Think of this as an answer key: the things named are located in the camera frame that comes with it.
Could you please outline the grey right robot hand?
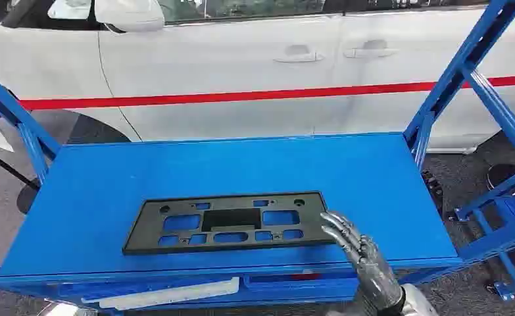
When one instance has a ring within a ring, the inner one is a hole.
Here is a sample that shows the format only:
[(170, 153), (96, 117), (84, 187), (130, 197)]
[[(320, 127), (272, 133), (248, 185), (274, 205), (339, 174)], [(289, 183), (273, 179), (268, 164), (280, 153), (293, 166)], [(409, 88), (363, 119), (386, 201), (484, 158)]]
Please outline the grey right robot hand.
[(344, 216), (328, 211), (320, 216), (327, 222), (322, 230), (345, 252), (358, 278), (358, 289), (350, 306), (328, 315), (402, 315), (405, 291), (377, 245)]

